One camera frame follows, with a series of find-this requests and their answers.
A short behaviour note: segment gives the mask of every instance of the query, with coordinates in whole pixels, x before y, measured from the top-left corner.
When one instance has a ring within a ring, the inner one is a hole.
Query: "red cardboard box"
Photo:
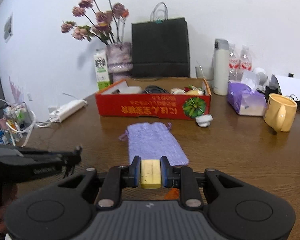
[[[114,94],[112,92],[127,86],[139,86],[144,90],[148,85],[159,86],[167,91],[193,85],[203,88],[203,96],[171,94]],[[156,116],[169,119],[191,120],[209,114],[211,91],[203,78],[160,78],[126,79],[114,83],[95,94],[101,116]]]

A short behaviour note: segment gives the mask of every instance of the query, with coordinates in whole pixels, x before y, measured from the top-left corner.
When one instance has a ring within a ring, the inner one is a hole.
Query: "gray ribbed panel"
[[[124,201],[100,212],[75,240],[226,240],[213,231],[200,212],[177,201]]]

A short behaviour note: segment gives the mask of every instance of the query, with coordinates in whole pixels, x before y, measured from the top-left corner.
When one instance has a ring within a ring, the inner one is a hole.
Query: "picture on wall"
[[[4,40],[7,43],[12,36],[12,15],[8,18],[4,25]]]

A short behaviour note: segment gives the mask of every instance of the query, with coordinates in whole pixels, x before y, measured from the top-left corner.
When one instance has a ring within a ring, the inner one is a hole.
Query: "flower vase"
[[[130,78],[132,65],[131,43],[108,44],[106,49],[108,72],[111,73],[113,82]]]

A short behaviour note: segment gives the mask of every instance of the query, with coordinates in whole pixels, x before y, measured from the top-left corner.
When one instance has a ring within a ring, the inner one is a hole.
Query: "human hand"
[[[9,206],[10,203],[17,198],[17,191],[18,191],[17,185],[2,188],[2,200],[5,202],[3,203],[2,207],[0,207],[0,233],[1,234],[7,233],[7,228],[3,221],[3,215],[6,212],[7,206]]]

